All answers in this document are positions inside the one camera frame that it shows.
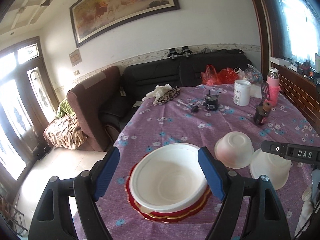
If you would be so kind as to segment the large white foam bowl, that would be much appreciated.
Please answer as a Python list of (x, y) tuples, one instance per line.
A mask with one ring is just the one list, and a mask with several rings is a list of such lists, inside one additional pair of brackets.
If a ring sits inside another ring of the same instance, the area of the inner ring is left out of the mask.
[(196, 203), (208, 186), (198, 162), (199, 149), (188, 143), (174, 143), (147, 154), (129, 178), (134, 200), (160, 213), (180, 211)]

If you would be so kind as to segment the small white upturned bowl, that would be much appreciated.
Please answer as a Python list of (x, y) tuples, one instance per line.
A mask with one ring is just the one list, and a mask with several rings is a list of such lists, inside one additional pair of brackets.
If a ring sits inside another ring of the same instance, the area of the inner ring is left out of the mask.
[(229, 132), (217, 141), (214, 153), (226, 167), (241, 169), (251, 163), (254, 148), (244, 133)]

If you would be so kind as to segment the brown patterned blanket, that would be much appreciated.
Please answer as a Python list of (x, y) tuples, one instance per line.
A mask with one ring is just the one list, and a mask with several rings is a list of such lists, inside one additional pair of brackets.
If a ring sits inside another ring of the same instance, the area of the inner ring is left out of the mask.
[(75, 150), (87, 140), (75, 114), (53, 120), (44, 130), (43, 137), (53, 147)]

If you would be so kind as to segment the dark jar red label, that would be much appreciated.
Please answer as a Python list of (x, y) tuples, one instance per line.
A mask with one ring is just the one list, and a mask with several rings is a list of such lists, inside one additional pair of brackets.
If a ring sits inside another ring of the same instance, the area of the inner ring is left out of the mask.
[(254, 123), (256, 125), (262, 126), (268, 119), (271, 108), (272, 105), (267, 101), (259, 103), (259, 105), (256, 107), (255, 115), (253, 117)]

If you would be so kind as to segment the red scalloped plate gold rim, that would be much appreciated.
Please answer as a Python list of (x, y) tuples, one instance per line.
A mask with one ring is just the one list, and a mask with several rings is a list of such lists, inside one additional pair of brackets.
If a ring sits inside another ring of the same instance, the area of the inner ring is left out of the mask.
[(156, 211), (143, 211), (142, 206), (134, 199), (133, 195), (131, 194), (130, 187), (129, 187), (131, 174), (136, 166), (137, 166), (137, 163), (133, 165), (133, 167), (131, 168), (129, 176), (127, 177), (127, 180), (126, 180), (125, 191), (127, 192), (127, 201), (134, 210), (140, 213), (140, 215), (147, 220), (154, 221), (154, 222), (163, 222), (163, 223), (175, 223), (175, 222), (182, 221), (187, 217), (190, 217), (199, 213), (205, 207), (205, 205), (208, 202), (208, 199), (210, 198), (211, 190), (209, 187), (207, 187), (204, 194), (199, 198), (199, 200), (197, 200), (194, 204), (192, 204), (191, 206), (185, 209), (182, 209), (176, 212), (169, 212), (169, 213), (162, 213), (162, 212), (156, 212)]

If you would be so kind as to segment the purple floral tablecloth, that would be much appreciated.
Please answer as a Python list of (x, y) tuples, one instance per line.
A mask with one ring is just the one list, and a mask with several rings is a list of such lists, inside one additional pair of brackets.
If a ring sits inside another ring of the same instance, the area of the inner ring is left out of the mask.
[[(217, 111), (203, 106), (208, 90), (219, 93)], [(147, 220), (128, 203), (125, 184), (131, 168), (159, 147), (185, 142), (212, 151), (217, 141), (232, 131), (245, 133), (254, 149), (264, 140), (319, 145), (319, 129), (284, 96), (279, 97), (263, 126), (253, 123), (259, 99), (252, 98), (248, 106), (240, 107), (233, 96), (231, 85), (183, 87), (178, 97), (164, 105), (154, 106), (146, 100), (139, 107), (115, 141), (120, 162), (106, 194), (97, 202), (113, 239), (205, 239), (210, 231), (221, 206), (214, 196), (199, 213), (177, 223)], [(199, 111), (191, 113), (195, 105)]]

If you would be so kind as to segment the black phone stand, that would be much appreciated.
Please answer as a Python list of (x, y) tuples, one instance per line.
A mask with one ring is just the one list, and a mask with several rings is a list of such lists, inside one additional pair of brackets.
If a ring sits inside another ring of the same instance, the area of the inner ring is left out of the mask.
[(264, 82), (261, 85), (261, 97), (264, 101), (270, 100), (270, 92), (269, 92), (269, 85), (267, 82)]

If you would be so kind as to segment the small black clip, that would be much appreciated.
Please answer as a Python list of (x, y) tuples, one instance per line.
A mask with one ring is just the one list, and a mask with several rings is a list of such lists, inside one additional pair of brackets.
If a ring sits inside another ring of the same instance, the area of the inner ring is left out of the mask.
[(199, 111), (199, 106), (195, 105), (191, 108), (191, 113), (197, 113)]

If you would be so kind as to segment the pink knit covered bottle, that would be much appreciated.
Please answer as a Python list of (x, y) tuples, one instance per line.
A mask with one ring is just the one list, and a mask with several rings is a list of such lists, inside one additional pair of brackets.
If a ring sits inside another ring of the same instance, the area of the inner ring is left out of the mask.
[(277, 68), (270, 67), (268, 71), (267, 76), (267, 83), (269, 88), (269, 103), (275, 107), (278, 101), (278, 95), (280, 92), (280, 86), (279, 86), (279, 73)]

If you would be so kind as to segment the small black round device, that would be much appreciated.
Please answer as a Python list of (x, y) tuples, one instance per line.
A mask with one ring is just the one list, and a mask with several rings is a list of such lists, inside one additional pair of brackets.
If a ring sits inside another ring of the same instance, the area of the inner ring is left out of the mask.
[(203, 106), (207, 111), (217, 111), (219, 109), (219, 93), (208, 90), (204, 97)]

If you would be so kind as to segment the white plastic canister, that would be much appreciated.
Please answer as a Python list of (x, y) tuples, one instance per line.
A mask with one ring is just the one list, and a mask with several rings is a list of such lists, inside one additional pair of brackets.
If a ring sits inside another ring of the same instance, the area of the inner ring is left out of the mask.
[(238, 106), (247, 106), (250, 101), (250, 85), (246, 80), (234, 81), (234, 103)]

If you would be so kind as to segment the leopard print pouch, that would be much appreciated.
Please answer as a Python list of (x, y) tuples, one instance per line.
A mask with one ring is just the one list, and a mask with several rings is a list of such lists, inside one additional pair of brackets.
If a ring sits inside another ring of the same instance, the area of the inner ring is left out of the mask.
[(152, 103), (155, 105), (164, 105), (165, 103), (173, 100), (180, 94), (179, 88), (166, 89), (162, 88), (154, 94), (155, 100)]

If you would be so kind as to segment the red plastic bag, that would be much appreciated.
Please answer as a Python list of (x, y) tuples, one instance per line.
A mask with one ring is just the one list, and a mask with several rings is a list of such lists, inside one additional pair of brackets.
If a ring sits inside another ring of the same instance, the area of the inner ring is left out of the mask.
[(239, 75), (232, 68), (223, 68), (217, 72), (215, 67), (211, 64), (206, 66), (205, 72), (201, 73), (203, 85), (223, 85), (233, 84), (235, 80), (239, 79)]

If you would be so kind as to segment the black sofa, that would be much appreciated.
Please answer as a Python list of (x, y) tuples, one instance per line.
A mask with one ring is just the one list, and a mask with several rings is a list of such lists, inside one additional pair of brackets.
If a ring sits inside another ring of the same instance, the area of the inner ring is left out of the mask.
[(98, 118), (104, 126), (111, 125), (120, 132), (130, 119), (128, 115), (134, 114), (131, 110), (133, 104), (157, 85), (193, 87), (202, 83), (201, 73), (209, 64), (219, 72), (225, 68), (245, 70), (251, 63), (242, 50), (221, 49), (175, 60), (158, 60), (128, 66), (120, 78), (120, 88), (124, 90), (125, 96), (121, 96), (120, 91), (117, 91), (100, 107)]

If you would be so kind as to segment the framed horse painting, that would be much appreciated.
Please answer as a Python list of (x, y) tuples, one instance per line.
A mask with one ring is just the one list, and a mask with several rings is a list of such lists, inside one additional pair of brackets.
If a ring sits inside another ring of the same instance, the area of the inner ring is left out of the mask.
[(178, 0), (78, 0), (70, 7), (77, 47), (125, 23), (180, 9)]

